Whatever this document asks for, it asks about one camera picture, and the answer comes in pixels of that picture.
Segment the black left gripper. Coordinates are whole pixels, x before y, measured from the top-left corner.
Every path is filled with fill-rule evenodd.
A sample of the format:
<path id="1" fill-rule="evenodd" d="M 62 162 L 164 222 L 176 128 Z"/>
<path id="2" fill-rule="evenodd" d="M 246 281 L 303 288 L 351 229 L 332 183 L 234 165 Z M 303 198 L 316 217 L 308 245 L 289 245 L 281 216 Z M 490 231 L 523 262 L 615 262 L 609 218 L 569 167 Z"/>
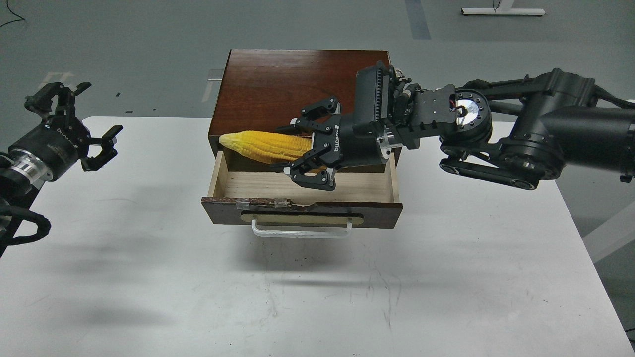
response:
<path id="1" fill-rule="evenodd" d="M 334 191 L 336 169 L 384 164 L 392 154 L 383 137 L 385 125 L 373 120 L 356 122 L 342 115 L 335 96 L 305 106 L 290 124 L 290 134 L 320 133 L 311 149 L 294 161 L 283 163 L 283 173 L 306 189 Z"/>

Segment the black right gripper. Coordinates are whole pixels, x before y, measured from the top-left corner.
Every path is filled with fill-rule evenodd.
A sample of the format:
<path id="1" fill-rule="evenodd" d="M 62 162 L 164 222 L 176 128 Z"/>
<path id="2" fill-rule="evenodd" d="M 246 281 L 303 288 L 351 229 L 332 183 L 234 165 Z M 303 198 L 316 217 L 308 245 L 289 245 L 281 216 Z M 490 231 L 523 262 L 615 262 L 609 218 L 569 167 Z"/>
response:
<path id="1" fill-rule="evenodd" d="M 76 116 L 75 98 L 91 86 L 84 82 L 71 90 L 54 82 L 25 97 L 25 109 L 40 116 L 42 123 L 9 146 L 8 183 L 57 181 L 79 160 L 85 172 L 92 172 L 117 156 L 114 145 L 123 125 L 112 126 L 100 138 L 90 137 Z M 88 156 L 91 145 L 100 146 L 97 156 Z"/>

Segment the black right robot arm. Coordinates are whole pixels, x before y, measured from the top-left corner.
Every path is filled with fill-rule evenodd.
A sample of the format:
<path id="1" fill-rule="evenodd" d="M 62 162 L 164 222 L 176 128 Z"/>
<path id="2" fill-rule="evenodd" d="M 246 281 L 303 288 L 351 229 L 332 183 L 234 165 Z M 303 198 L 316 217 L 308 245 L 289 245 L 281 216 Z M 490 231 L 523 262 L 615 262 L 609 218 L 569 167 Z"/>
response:
<path id="1" fill-rule="evenodd" d="M 76 115 L 75 100 L 91 83 L 75 90 L 63 83 L 48 83 L 26 97 L 25 108 L 41 117 L 41 123 L 1 154 L 1 250 L 36 242 L 46 237 L 50 221 L 30 206 L 46 181 L 56 181 L 76 162 L 86 172 L 97 171 L 117 156 L 115 125 L 103 136 L 93 137 Z"/>

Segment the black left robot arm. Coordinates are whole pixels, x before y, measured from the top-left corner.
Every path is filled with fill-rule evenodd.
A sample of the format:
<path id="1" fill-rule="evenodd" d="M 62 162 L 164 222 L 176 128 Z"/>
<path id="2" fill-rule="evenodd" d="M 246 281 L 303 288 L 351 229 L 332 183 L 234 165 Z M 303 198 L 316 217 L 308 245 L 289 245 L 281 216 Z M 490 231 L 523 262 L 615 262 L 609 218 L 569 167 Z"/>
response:
<path id="1" fill-rule="evenodd" d="M 277 164 L 308 189 L 332 191 L 337 171 L 387 162 L 436 137 L 456 176 L 534 190 L 566 165 L 634 179 L 634 104 L 593 78 L 554 68 L 536 77 L 425 89 L 381 61 L 356 75 L 354 111 L 336 97 L 304 107 L 278 133 L 308 133 L 311 149 Z"/>

